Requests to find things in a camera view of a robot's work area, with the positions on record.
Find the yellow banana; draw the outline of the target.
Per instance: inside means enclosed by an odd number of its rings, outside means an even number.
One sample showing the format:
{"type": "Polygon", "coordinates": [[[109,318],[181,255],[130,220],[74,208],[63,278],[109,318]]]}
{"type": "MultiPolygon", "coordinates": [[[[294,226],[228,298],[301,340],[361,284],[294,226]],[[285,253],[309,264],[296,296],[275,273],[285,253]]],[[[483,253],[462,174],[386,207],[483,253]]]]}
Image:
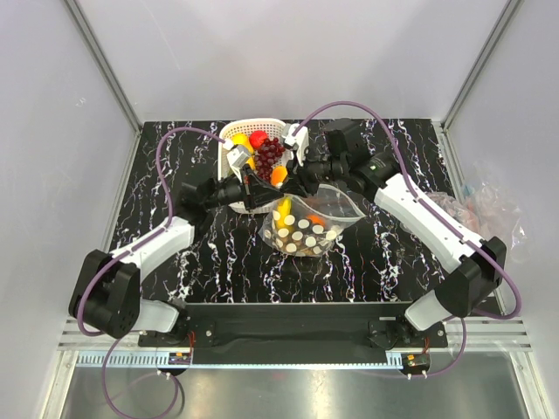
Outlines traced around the yellow banana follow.
{"type": "Polygon", "coordinates": [[[286,227],[286,219],[291,215],[292,200],[284,197],[279,200],[273,210],[273,221],[277,229],[286,227]]]}

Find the purple red grape bunch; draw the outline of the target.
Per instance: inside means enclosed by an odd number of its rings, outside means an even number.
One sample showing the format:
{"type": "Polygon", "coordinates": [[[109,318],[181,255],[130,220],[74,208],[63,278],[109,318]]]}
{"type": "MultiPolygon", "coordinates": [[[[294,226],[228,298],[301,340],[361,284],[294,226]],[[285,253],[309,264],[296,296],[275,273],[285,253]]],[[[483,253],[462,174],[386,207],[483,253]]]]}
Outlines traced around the purple red grape bunch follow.
{"type": "Polygon", "coordinates": [[[259,178],[270,182],[272,171],[285,153],[285,148],[278,138],[266,138],[255,151],[254,162],[259,178]]]}

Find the orange fruit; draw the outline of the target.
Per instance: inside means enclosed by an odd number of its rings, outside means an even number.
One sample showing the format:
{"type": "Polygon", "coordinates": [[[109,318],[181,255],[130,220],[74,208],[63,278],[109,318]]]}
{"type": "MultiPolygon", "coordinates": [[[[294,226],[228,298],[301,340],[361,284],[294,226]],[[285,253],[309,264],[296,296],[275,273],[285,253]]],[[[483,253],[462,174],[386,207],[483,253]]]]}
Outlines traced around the orange fruit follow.
{"type": "Polygon", "coordinates": [[[321,226],[325,225],[325,220],[317,215],[308,215],[307,219],[312,223],[312,224],[319,224],[321,226]]]}

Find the clear dotted zip bag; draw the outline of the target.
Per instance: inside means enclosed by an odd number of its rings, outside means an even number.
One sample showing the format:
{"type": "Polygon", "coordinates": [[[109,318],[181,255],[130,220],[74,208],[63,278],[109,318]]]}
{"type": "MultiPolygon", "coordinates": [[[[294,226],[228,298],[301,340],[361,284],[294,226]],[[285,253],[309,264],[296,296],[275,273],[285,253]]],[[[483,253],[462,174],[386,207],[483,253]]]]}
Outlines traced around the clear dotted zip bag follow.
{"type": "MultiPolygon", "coordinates": [[[[342,237],[342,233],[347,228],[353,226],[355,223],[365,217],[365,214],[359,209],[359,207],[348,195],[331,185],[320,185],[317,193],[314,196],[310,196],[308,198],[303,198],[300,196],[285,197],[291,198],[292,208],[291,215],[286,219],[286,227],[281,229],[287,229],[289,231],[302,230],[305,232],[313,230],[315,233],[318,234],[321,234],[322,232],[326,232],[328,230],[333,230],[338,234],[337,238],[334,241],[334,245],[336,241],[342,237]],[[325,220],[325,225],[321,226],[319,224],[312,224],[307,219],[308,215],[317,215],[322,217],[325,220]]],[[[273,209],[265,217],[259,231],[260,238],[264,241],[265,244],[273,249],[275,248],[272,246],[271,243],[271,235],[275,231],[280,230],[275,227],[273,221],[273,210],[275,209],[276,205],[277,203],[273,205],[273,209]]]]}

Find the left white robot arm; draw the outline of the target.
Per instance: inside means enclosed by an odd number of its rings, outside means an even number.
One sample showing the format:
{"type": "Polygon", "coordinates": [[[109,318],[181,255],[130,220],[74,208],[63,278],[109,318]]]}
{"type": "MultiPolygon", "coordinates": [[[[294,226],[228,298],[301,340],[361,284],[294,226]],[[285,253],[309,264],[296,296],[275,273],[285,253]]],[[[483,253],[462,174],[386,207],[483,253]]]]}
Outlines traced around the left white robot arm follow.
{"type": "Polygon", "coordinates": [[[120,339],[132,331],[158,332],[171,346],[188,337],[189,325],[170,303],[143,299],[141,283],[177,252],[200,241],[213,222],[216,208],[244,203],[253,210],[283,195],[249,168],[240,175],[197,186],[183,184],[171,214],[130,244],[111,252],[88,253],[69,304],[69,313],[86,336],[120,339]]]}

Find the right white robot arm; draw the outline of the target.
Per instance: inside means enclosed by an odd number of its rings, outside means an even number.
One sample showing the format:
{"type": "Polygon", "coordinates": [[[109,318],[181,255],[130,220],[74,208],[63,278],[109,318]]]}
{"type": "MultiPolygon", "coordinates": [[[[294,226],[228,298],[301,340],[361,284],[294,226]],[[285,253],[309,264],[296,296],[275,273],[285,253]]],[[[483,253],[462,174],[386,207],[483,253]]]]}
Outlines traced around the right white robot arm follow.
{"type": "Polygon", "coordinates": [[[286,126],[282,145],[291,152],[282,191],[313,196],[326,182],[347,187],[385,210],[425,244],[446,273],[445,280],[414,301],[397,323],[397,336],[416,346],[428,328],[450,317],[468,316],[501,284],[507,247],[497,237],[489,240],[467,229],[423,192],[390,153],[372,154],[358,125],[350,119],[328,123],[323,130],[329,154],[313,160],[308,155],[308,130],[286,126]]]}

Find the pile of spare zip bags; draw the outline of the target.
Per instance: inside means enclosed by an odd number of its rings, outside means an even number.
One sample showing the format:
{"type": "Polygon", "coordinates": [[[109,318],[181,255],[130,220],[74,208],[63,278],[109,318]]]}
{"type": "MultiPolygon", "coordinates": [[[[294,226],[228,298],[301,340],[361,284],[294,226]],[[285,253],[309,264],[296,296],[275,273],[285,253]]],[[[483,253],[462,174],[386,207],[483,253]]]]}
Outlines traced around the pile of spare zip bags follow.
{"type": "Polygon", "coordinates": [[[473,176],[466,181],[462,193],[462,201],[444,192],[430,192],[428,196],[467,229],[485,239],[500,238],[507,246],[507,261],[526,262],[531,244],[525,216],[486,161],[474,163],[473,176]]]}

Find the orange yellow mango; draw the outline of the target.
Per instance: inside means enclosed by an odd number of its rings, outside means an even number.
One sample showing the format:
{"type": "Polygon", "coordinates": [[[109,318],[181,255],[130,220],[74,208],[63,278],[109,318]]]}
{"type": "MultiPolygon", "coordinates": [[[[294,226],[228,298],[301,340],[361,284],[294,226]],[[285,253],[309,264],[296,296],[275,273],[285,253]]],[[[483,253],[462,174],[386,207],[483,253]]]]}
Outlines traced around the orange yellow mango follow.
{"type": "Polygon", "coordinates": [[[283,184],[287,177],[287,169],[284,166],[275,167],[271,173],[270,182],[274,187],[279,187],[283,184]]]}

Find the red strawberry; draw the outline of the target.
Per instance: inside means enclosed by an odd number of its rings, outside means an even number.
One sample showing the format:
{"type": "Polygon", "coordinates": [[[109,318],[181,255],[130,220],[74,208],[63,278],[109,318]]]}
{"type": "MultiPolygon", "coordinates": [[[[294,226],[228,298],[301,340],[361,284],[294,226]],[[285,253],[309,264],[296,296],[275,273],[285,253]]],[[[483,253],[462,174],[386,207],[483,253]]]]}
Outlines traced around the red strawberry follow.
{"type": "Polygon", "coordinates": [[[269,137],[263,130],[256,130],[249,136],[249,142],[254,149],[261,148],[268,140],[269,137]]]}

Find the upper yellow lemon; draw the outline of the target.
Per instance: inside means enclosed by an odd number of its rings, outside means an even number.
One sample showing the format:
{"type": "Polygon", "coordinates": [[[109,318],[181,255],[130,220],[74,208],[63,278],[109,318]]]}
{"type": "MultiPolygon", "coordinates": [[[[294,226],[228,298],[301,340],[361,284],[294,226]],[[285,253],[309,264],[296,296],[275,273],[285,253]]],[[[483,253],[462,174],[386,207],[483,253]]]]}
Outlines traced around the upper yellow lemon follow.
{"type": "Polygon", "coordinates": [[[235,144],[235,145],[242,145],[246,148],[250,148],[252,145],[249,141],[249,137],[246,134],[243,133],[236,133],[231,137],[231,141],[235,144]]]}

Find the white plastic basket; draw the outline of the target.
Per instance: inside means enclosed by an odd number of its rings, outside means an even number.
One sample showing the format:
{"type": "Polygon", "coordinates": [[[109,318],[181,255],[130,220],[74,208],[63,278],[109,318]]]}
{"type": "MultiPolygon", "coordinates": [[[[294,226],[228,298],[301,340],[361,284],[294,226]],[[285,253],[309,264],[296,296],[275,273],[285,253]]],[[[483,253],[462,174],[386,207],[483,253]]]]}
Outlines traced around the white plastic basket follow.
{"type": "MultiPolygon", "coordinates": [[[[222,180],[230,175],[238,175],[238,173],[234,173],[231,171],[228,161],[226,159],[227,153],[232,149],[235,144],[231,141],[231,137],[236,133],[243,133],[246,134],[248,137],[250,134],[256,130],[263,130],[267,133],[269,139],[278,138],[280,139],[283,129],[287,124],[282,120],[277,120],[274,118],[255,118],[255,119],[245,119],[245,120],[235,120],[227,124],[220,132],[219,137],[225,140],[226,144],[223,145],[220,143],[218,145],[217,151],[217,178],[218,180],[222,180]]],[[[248,148],[252,154],[252,158],[254,160],[255,151],[253,147],[248,148]]],[[[283,156],[280,158],[278,166],[285,166],[291,159],[291,152],[286,151],[283,156]]],[[[232,203],[229,204],[229,207],[234,210],[235,212],[243,215],[248,214],[264,214],[269,212],[273,209],[273,205],[277,203],[277,201],[273,201],[272,203],[268,203],[257,209],[246,209],[245,205],[242,202],[239,203],[232,203]]]]}

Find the left connector block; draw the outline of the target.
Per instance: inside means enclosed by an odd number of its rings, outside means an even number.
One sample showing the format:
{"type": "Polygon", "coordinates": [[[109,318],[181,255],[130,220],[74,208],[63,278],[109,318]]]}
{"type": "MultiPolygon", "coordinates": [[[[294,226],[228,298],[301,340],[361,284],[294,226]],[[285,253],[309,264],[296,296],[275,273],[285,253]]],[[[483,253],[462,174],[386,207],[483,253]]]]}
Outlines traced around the left connector block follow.
{"type": "Polygon", "coordinates": [[[192,352],[171,352],[169,354],[169,365],[187,366],[191,364],[192,352]]]}

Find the connector block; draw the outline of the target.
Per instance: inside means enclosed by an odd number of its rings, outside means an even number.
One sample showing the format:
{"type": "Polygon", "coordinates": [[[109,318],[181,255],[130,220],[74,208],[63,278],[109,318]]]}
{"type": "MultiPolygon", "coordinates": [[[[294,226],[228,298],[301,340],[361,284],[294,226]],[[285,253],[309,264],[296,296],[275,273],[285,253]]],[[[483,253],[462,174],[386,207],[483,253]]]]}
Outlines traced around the connector block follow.
{"type": "Polygon", "coordinates": [[[192,352],[171,352],[169,354],[169,365],[187,366],[191,364],[192,352]]]}
{"type": "Polygon", "coordinates": [[[406,367],[422,367],[428,368],[431,363],[429,354],[408,354],[405,357],[406,367]]]}

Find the right connector block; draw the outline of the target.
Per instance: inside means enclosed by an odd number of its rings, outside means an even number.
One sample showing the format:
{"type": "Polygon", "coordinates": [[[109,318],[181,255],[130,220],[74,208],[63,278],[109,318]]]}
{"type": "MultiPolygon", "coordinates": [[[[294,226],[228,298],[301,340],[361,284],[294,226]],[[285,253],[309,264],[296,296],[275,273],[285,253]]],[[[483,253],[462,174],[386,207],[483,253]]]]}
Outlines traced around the right connector block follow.
{"type": "Polygon", "coordinates": [[[406,367],[422,367],[428,368],[431,363],[429,354],[408,354],[405,357],[406,367]]]}

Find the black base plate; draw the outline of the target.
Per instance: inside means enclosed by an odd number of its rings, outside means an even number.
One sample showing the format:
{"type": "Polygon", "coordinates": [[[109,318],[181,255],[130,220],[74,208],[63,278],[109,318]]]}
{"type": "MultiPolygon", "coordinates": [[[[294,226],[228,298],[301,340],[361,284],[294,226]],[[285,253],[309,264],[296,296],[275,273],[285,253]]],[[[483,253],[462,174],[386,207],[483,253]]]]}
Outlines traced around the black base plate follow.
{"type": "MultiPolygon", "coordinates": [[[[250,304],[188,304],[180,312],[175,328],[170,333],[148,332],[144,334],[147,346],[172,346],[188,340],[194,342],[195,331],[205,328],[211,335],[210,327],[217,326],[217,336],[230,343],[237,339],[256,340],[349,340],[358,342],[368,339],[384,349],[391,349],[397,343],[410,345],[421,338],[429,338],[435,331],[437,323],[424,332],[414,332],[404,326],[405,303],[250,303],[250,304]]],[[[309,354],[304,354],[303,363],[297,363],[291,355],[281,356],[288,363],[248,363],[248,357],[242,356],[241,363],[231,363],[227,356],[226,363],[218,360],[213,352],[196,356],[193,351],[195,366],[228,365],[242,367],[292,365],[320,365],[343,367],[368,367],[385,361],[385,354],[367,356],[363,351],[364,361],[353,362],[353,357],[342,356],[340,363],[329,363],[321,356],[317,363],[310,363],[309,354]]]]}

